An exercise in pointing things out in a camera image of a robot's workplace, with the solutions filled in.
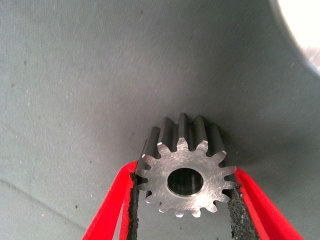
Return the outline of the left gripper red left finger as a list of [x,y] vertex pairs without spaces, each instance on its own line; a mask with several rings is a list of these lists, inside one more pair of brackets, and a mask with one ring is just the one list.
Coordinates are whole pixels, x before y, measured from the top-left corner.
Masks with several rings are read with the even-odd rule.
[[116,175],[99,210],[86,230],[84,240],[112,240],[121,219],[120,240],[136,240],[139,226],[139,189],[135,174],[138,161],[124,165]]

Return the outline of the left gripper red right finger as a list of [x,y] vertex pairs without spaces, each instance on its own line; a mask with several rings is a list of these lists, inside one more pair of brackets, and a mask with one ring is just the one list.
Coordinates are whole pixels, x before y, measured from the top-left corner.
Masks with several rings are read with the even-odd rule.
[[247,172],[234,175],[236,188],[227,194],[233,240],[303,239]]

